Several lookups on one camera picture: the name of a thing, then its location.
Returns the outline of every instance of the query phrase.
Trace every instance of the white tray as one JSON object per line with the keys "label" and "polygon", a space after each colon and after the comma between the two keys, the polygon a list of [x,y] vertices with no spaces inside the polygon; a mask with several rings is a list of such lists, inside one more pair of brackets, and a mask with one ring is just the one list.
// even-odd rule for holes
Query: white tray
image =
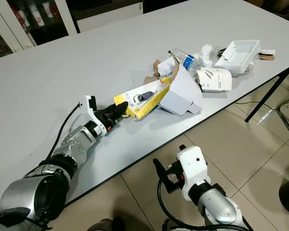
{"label": "white tray", "polygon": [[215,64],[234,74],[242,74],[260,49],[260,40],[232,41]]}

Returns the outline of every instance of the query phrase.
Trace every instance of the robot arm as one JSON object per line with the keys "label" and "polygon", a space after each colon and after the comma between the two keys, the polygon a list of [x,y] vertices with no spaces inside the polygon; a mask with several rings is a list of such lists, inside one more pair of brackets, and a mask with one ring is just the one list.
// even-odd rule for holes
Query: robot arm
{"label": "robot arm", "polygon": [[79,126],[36,168],[5,190],[0,204],[0,231],[40,231],[62,212],[69,183],[86,161],[88,149],[98,136],[107,134],[126,111],[128,103],[96,110],[95,98],[79,102],[91,120]]}
{"label": "robot arm", "polygon": [[[239,207],[226,196],[223,189],[218,184],[210,185],[207,164],[201,149],[196,146],[186,148],[181,145],[180,150],[177,154],[177,161],[168,166],[168,170],[165,170],[157,159],[153,160],[160,178],[158,185],[160,187],[163,182],[168,193],[181,189],[184,199],[192,201],[198,207],[200,214],[205,219],[206,227],[190,226],[173,217],[162,203],[160,188],[158,188],[158,199],[166,215],[176,225],[191,230],[252,230],[243,218]],[[168,175],[175,175],[178,182],[173,183],[168,179]]]}

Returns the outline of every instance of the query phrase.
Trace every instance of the tiled floor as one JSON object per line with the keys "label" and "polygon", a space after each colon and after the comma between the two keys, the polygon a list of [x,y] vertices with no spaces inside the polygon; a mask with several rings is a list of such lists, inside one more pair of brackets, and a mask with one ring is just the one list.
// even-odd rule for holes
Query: tiled floor
{"label": "tiled floor", "polygon": [[[260,100],[272,84],[239,102]],[[289,76],[267,104],[275,107],[288,97]],[[50,226],[54,231],[86,231],[103,218],[120,215],[128,231],[161,230],[166,216],[158,204],[158,177],[152,160],[158,158],[166,166],[185,144],[201,147],[212,183],[225,189],[255,231],[289,231],[289,212],[278,197],[281,184],[289,181],[289,133],[276,112],[267,114],[270,109],[266,106],[245,123],[254,106],[229,106],[68,206]],[[283,112],[289,119],[289,107],[283,107]],[[168,195],[164,190],[162,195],[176,217],[189,224],[204,224],[197,208],[185,201],[180,191]]]}

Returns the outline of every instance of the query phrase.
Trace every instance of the table leg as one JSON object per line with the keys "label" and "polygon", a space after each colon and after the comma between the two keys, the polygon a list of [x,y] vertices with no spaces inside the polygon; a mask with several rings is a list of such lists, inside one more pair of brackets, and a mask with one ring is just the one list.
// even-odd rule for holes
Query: table leg
{"label": "table leg", "polygon": [[256,114],[256,112],[261,108],[261,106],[267,101],[267,99],[273,94],[273,92],[278,88],[278,86],[284,81],[284,79],[289,75],[289,68],[284,70],[278,75],[278,80],[274,83],[271,89],[266,93],[266,95],[260,100],[257,106],[252,110],[252,112],[245,119],[245,122],[248,123],[250,119]]}

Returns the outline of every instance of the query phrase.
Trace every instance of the bottle on shelf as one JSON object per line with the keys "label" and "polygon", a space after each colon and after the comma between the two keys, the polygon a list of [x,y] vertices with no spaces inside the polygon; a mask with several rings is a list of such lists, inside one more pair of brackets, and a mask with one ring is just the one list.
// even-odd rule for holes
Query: bottle on shelf
{"label": "bottle on shelf", "polygon": [[192,74],[195,74],[197,70],[201,69],[203,61],[201,58],[194,57],[180,49],[173,49],[169,51],[175,58],[183,64],[183,66]]}
{"label": "bottle on shelf", "polygon": [[22,18],[25,26],[29,27],[30,22],[28,21],[28,18],[27,18],[28,14],[27,14],[26,8],[24,6],[24,3],[21,0],[17,1],[16,9],[17,9],[18,15]]}
{"label": "bottle on shelf", "polygon": [[14,4],[10,4],[10,8],[13,11],[13,13],[15,14],[19,24],[21,25],[21,27],[24,29],[24,31],[27,31],[26,29],[26,25],[25,25],[25,20],[23,19],[23,17],[20,15],[20,13],[18,12],[18,10],[14,7]]}
{"label": "bottle on shelf", "polygon": [[30,9],[30,12],[32,13],[33,18],[37,22],[37,24],[39,26],[44,26],[45,25],[44,20],[39,13],[36,3],[33,0],[28,0],[28,7]]}
{"label": "bottle on shelf", "polygon": [[52,11],[50,9],[50,1],[49,0],[43,0],[42,1],[42,5],[43,5],[44,10],[45,10],[45,12],[47,14],[47,17],[53,18],[53,13],[52,13]]}
{"label": "bottle on shelf", "polygon": [[61,20],[61,16],[54,0],[49,0],[49,8],[57,21]]}

